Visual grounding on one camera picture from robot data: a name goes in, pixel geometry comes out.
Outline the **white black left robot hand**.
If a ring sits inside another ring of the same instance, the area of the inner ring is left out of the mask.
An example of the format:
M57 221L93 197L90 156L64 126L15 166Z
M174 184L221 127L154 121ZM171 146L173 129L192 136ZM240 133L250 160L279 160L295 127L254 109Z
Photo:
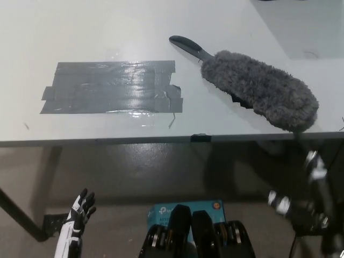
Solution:
M95 211L95 193L88 194L88 190L83 189L62 223L55 258L81 257L85 226Z

